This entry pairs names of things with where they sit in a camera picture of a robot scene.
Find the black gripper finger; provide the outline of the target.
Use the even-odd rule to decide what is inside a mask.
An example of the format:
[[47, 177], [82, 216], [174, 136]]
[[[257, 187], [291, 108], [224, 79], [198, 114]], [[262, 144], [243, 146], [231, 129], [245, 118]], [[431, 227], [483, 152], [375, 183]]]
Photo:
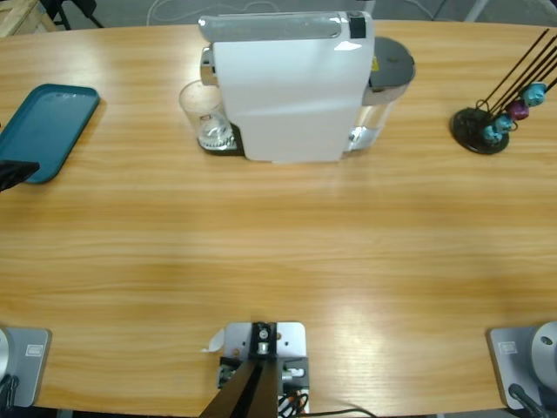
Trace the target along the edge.
[[0, 163], [0, 191], [25, 182], [40, 168], [38, 162], [2, 160]]

